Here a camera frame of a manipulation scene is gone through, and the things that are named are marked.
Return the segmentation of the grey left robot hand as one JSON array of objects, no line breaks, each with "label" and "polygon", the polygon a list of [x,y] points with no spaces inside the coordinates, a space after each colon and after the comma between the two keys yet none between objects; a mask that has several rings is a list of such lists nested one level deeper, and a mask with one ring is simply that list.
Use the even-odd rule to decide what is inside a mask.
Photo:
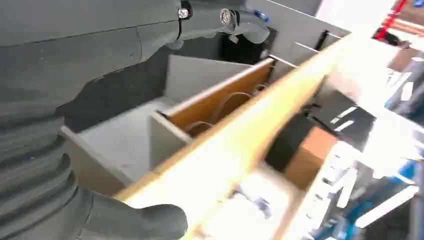
[{"label": "grey left robot hand", "polygon": [[173,204],[140,209],[81,187],[57,108],[85,83],[148,60],[161,47],[244,35],[266,18],[215,0],[3,0],[0,3],[0,237],[3,240],[179,240]]}]

